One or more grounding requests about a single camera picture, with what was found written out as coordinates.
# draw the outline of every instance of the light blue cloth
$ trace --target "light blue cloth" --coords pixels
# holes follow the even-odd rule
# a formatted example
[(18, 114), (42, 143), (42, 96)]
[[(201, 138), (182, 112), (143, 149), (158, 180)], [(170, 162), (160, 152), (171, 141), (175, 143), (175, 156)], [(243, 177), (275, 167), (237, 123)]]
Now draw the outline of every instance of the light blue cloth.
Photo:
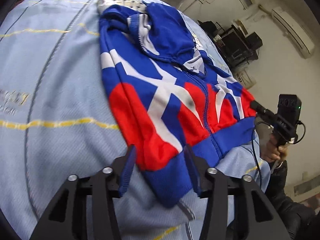
[[(68, 175), (93, 175), (126, 151), (101, 82), (96, 1), (25, 0), (0, 27), (0, 209), (22, 240)], [(214, 63), (229, 72), (201, 28), (182, 16)], [(250, 144), (233, 148), (217, 168), (254, 175), (250, 151)], [(258, 161), (265, 189), (270, 170)], [(124, 240), (196, 240), (206, 199), (190, 191), (166, 209), (135, 168), (115, 208)], [(232, 198), (228, 213), (230, 222)]]

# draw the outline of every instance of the person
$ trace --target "person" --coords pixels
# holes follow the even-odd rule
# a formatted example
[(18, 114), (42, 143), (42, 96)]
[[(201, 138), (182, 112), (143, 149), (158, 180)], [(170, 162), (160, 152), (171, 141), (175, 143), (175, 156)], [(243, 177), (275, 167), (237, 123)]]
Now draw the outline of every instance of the person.
[(318, 239), (320, 215), (316, 216), (312, 208), (294, 202), (284, 193), (288, 171), (286, 161), (288, 148), (286, 146), (277, 147), (276, 143), (276, 138), (271, 134), (266, 148), (260, 152), (260, 157), (267, 161), (270, 167), (275, 161), (279, 161), (278, 167), (271, 174), (265, 194), (278, 212), (291, 239)]

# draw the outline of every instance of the yellow stripe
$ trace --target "yellow stripe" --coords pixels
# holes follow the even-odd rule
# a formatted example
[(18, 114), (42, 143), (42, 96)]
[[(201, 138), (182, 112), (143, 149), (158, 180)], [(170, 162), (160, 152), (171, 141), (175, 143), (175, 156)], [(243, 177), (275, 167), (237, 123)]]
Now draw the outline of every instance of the yellow stripe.
[(74, 1), (69, 1), (69, 0), (54, 0), (55, 2), (57, 1), (63, 1), (63, 2), (69, 2), (69, 3), (81, 3), (81, 4), (89, 4), (88, 2), (74, 2)]
[(160, 239), (164, 238), (165, 236), (167, 236), (168, 234), (172, 233), (173, 231), (177, 230), (179, 227), (180, 226), (169, 228), (164, 233), (162, 233), (161, 235), (157, 236), (153, 240), (160, 240)]
[(55, 32), (55, 33), (68, 33), (68, 32), (71, 32), (71, 31), (64, 31), (64, 30), (58, 30), (58, 29), (50, 29), (50, 30), (34, 30), (34, 29), (24, 29), (22, 31), (16, 31), (16, 32), (13, 32), (13, 33), (9, 33), (9, 34), (0, 34), (0, 37), (3, 38), (3, 37), (10, 37), (12, 35), (16, 35), (16, 34), (20, 34), (20, 33), (23, 33), (23, 32), (31, 32), (31, 33), (47, 33), (47, 32)]
[(248, 174), (250, 171), (254, 171), (257, 169), (257, 166), (253, 167), (252, 169), (249, 169), (245, 172), (245, 174)]
[(32, 5), (35, 5), (35, 4), (40, 3), (40, 2), (38, 2), (38, 1), (28, 1), (28, 3), (32, 3)]
[(79, 23), (78, 25), (81, 26), (82, 28), (84, 28), (84, 30), (85, 30), (88, 34), (92, 34), (92, 35), (95, 35), (95, 36), (100, 36), (99, 33), (95, 33), (95, 32), (89, 31), (84, 23)]
[(17, 129), (17, 130), (25, 130), (30, 127), (61, 128), (61, 127), (69, 127), (69, 126), (85, 124), (85, 123), (93, 123), (104, 129), (114, 129), (114, 130), (119, 129), (118, 125), (116, 124), (98, 122), (97, 120), (91, 117), (85, 117), (85, 118), (76, 119), (76, 120), (66, 120), (61, 122), (33, 120), (30, 123), (16, 123), (16, 122), (7, 122), (5, 120), (0, 120), (0, 127)]

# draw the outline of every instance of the black metal bracket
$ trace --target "black metal bracket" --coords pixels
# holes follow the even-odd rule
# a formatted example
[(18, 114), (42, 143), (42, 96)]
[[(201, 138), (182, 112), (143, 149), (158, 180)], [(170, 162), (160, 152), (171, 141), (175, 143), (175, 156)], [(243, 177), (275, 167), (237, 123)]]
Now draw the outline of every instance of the black metal bracket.
[(234, 240), (290, 240), (281, 218), (250, 175), (233, 178), (210, 167), (184, 148), (193, 190), (208, 198), (200, 240), (225, 240), (228, 223), (228, 195), (234, 196)]
[(112, 198), (126, 192), (135, 148), (91, 177), (70, 175), (50, 201), (30, 240), (87, 240), (86, 197), (92, 195), (94, 238), (121, 240)]

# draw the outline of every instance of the zipper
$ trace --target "zipper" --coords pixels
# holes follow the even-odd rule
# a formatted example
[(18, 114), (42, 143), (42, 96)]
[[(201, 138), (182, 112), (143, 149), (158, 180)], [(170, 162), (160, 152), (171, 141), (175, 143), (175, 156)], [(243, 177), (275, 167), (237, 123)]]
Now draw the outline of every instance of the zipper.
[(139, 24), (140, 24), (140, 15), (138, 14), (138, 16), (137, 16), (137, 33), (138, 33), (138, 40), (139, 40), (139, 44), (140, 44), (140, 47), (147, 53), (147, 54), (149, 54), (148, 53), (148, 51), (147, 51), (147, 49), (143, 46), (143, 43), (142, 43), (142, 38), (141, 38), (141, 34), (140, 34), (140, 31), (139, 31)]
[(211, 142), (213, 144), (213, 146), (215, 147), (216, 149), (216, 152), (219, 156), (219, 159), (222, 158), (222, 153), (221, 153), (221, 150), (219, 148), (219, 145), (217, 143), (217, 141), (215, 140), (214, 136), (213, 136), (213, 133), (211, 133), (211, 130), (209, 128), (209, 125), (208, 125), (208, 118), (207, 118), (207, 113), (208, 113), (208, 101), (209, 101), (209, 95), (207, 93), (207, 90), (205, 89), (205, 87), (201, 84), (201, 82), (199, 82), (196, 78), (194, 78), (191, 74), (189, 74), (188, 72), (186, 72), (187, 76), (192, 79), (194, 82), (196, 82), (197, 84), (199, 84), (201, 90), (204, 92), (205, 94), (205, 106), (204, 106), (204, 118), (203, 118), (203, 122), (204, 122), (204, 126), (206, 128), (206, 130), (209, 132), (210, 134), (210, 138), (211, 138)]

